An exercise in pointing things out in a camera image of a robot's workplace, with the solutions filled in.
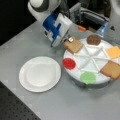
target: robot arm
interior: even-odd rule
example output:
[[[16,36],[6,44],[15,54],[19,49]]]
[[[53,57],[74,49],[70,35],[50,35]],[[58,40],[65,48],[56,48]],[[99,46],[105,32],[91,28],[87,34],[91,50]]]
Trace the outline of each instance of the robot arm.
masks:
[[[111,14],[105,38],[112,44],[120,44],[120,0],[110,0]]]
[[[51,41],[51,46],[58,46],[64,40],[72,21],[59,13],[54,14],[54,10],[60,5],[61,0],[30,0],[28,9],[39,21],[45,31],[45,35]]]

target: orange object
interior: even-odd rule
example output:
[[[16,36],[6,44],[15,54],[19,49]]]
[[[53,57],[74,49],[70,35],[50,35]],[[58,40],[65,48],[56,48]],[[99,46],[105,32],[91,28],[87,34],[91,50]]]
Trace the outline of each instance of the orange object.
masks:
[[[83,27],[83,26],[81,26],[81,25],[78,26],[78,29],[79,29],[79,30],[82,30],[82,31],[86,31],[86,30],[87,30],[85,27]]]
[[[118,46],[114,46],[106,50],[110,58],[114,59],[120,57],[120,48]]]

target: red sauce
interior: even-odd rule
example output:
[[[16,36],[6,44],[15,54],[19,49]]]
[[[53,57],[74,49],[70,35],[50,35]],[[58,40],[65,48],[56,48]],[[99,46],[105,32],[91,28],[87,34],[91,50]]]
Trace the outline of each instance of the red sauce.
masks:
[[[63,59],[62,64],[64,65],[65,68],[67,68],[69,70],[74,69],[75,66],[76,66],[75,61],[73,59],[71,59],[71,58]]]

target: green item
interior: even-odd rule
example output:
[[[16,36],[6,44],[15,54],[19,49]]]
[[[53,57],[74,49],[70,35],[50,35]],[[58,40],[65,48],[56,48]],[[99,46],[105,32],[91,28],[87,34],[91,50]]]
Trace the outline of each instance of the green item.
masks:
[[[93,84],[96,82],[96,76],[92,72],[84,72],[80,76],[80,80],[86,84]]]

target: yellow item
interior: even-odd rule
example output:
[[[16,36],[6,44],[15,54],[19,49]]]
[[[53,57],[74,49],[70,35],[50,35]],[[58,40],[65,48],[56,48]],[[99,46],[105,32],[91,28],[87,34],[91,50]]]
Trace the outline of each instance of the yellow item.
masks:
[[[112,48],[109,48],[106,50],[106,52],[110,56],[110,58],[112,58],[112,59],[120,57],[120,48],[118,46],[114,46]]]

